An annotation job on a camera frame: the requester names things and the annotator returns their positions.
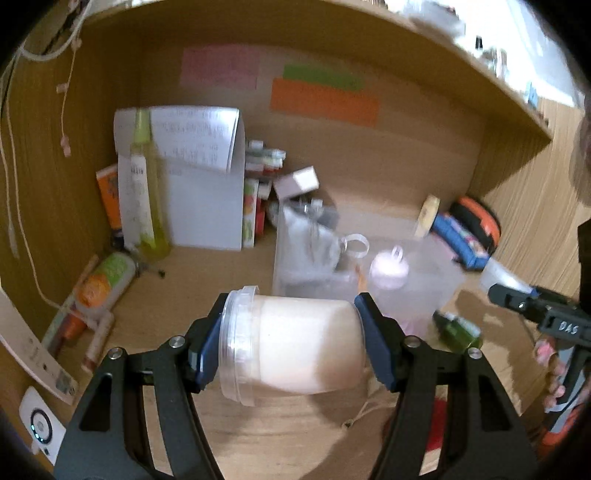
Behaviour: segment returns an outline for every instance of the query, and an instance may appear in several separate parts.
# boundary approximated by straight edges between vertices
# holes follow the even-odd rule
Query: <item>wooden shelf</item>
[[[361,0],[157,1],[112,8],[87,29],[124,28],[162,42],[291,47],[380,67],[461,102],[487,118],[523,127],[548,143],[552,133],[517,92],[434,31]]]

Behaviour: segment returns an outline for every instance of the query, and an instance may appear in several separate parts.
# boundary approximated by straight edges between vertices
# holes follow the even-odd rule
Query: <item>plastic cup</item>
[[[490,288],[497,283],[527,294],[530,294],[533,291],[531,285],[521,280],[510,270],[507,270],[494,258],[490,258],[480,276],[480,287],[488,294]]]
[[[257,287],[228,295],[218,368],[226,398],[254,406],[351,388],[364,366],[361,319],[348,301],[267,297]]]

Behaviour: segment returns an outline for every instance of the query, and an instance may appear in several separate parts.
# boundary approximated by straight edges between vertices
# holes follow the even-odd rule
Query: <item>clear plastic lid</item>
[[[517,277],[513,272],[507,270],[494,258],[490,258],[486,263],[486,267],[482,271],[482,275],[480,276],[480,287],[488,294],[489,289],[497,283],[527,294],[530,294],[533,291],[533,287],[531,285],[528,285],[526,282]]]
[[[257,294],[257,286],[232,290],[220,324],[218,371],[222,394],[247,407],[255,405],[252,376],[258,358],[253,338],[258,338],[258,332],[254,332],[253,300]]]

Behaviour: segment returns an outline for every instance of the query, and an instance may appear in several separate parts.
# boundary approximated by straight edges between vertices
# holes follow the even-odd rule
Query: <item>green sticky note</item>
[[[309,65],[285,65],[283,78],[284,80],[317,83],[350,92],[363,90],[363,79],[355,75]]]

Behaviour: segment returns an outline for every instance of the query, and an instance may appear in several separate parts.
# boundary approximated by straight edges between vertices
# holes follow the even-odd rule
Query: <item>pink sticky note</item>
[[[259,62],[258,48],[249,45],[185,48],[180,83],[255,90]]]

